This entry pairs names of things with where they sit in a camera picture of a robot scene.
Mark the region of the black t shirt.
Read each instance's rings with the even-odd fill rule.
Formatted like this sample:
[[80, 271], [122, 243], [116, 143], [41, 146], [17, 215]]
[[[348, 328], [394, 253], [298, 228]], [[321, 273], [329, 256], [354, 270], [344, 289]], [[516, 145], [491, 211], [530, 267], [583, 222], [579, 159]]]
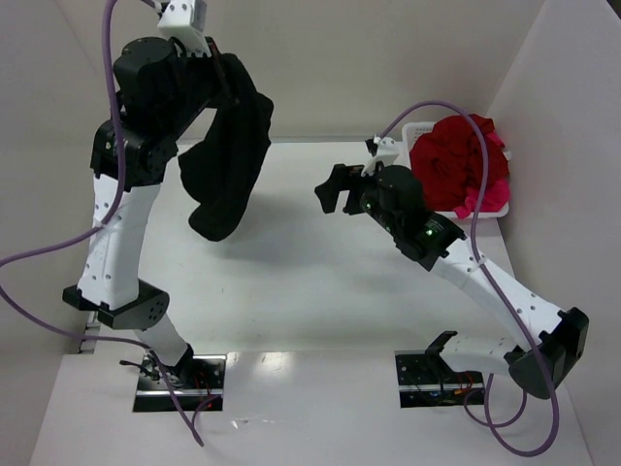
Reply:
[[271, 145], [275, 108], [237, 55], [221, 60], [237, 101], [218, 108], [203, 141], [178, 157], [183, 188], [198, 203], [189, 226], [211, 242], [230, 236], [244, 216]]

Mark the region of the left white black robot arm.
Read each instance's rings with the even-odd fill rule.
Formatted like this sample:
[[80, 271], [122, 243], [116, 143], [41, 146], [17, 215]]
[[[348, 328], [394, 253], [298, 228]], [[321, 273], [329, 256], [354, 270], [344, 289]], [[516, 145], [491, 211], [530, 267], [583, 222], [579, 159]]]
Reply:
[[177, 386], [203, 374], [193, 348], [167, 316], [169, 294], [138, 276], [148, 217], [177, 141], [206, 108], [228, 97], [219, 51], [178, 38], [129, 43], [113, 65], [116, 117], [96, 131], [90, 167], [95, 206], [88, 256], [63, 301], [93, 311], [113, 330], [130, 330]]

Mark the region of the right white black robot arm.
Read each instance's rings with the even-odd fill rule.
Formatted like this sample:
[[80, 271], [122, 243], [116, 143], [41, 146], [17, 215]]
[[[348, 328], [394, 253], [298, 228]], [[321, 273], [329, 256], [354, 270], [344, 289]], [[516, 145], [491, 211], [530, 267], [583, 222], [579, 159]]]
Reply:
[[429, 210], [422, 185], [409, 169], [393, 165], [366, 175], [360, 165], [337, 164], [314, 190], [324, 213], [366, 214], [393, 238], [405, 257], [461, 289], [507, 330], [507, 337], [475, 340], [444, 331], [427, 348], [440, 370], [475, 371], [511, 378], [528, 394], [547, 399], [584, 352], [588, 316], [540, 298], [492, 260], [449, 218]]

